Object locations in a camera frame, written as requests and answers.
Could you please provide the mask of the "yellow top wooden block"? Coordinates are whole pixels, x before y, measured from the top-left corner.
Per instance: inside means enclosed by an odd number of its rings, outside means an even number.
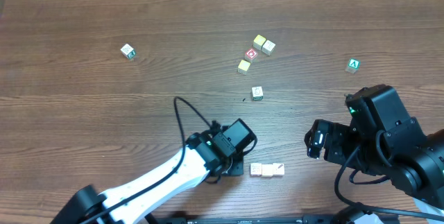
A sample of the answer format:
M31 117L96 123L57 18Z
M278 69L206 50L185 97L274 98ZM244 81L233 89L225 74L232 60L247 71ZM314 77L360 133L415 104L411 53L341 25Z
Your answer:
M273 168L272 164L262 164L261 176L262 177L273 177L274 176L273 170L274 170L274 168Z

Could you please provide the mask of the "white block with red stroke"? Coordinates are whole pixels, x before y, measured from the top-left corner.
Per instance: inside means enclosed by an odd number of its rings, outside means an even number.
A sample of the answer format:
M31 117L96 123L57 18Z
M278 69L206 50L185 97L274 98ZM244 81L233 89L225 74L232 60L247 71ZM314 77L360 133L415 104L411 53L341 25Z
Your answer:
M273 175L283 176L285 174L285 167L283 163L273 163Z

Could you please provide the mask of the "white block with green edge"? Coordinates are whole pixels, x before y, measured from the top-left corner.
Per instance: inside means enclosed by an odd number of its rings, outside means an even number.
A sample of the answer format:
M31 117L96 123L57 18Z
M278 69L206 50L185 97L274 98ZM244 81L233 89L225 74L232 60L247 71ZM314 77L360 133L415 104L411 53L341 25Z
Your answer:
M264 97L263 89L260 86L253 87L251 94L254 101L261 101Z

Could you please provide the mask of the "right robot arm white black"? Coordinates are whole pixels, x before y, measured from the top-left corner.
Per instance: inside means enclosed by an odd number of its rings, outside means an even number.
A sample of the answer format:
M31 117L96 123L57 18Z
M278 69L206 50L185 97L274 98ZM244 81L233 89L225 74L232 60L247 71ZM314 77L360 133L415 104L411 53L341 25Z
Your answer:
M365 216L380 214L424 218L443 222L443 131L425 135L411 117L396 90L389 85L364 87L348 94L345 106L349 125L315 120L304 142L308 157L340 165L334 192L347 205L332 223L358 223ZM365 205L344 197L339 191L343 172L351 168L374 177L373 184L387 180L411 196L418 211Z

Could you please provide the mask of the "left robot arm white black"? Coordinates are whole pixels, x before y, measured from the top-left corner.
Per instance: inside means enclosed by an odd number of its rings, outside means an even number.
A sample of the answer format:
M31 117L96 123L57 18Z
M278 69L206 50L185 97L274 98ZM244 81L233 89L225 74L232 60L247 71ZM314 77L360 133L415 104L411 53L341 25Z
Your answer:
M179 193L208 177L221 177L257 144L241 119L229 126L213 121L194 133L171 159L141 177L97 193L88 185L76 192L53 219L54 223L138 223Z

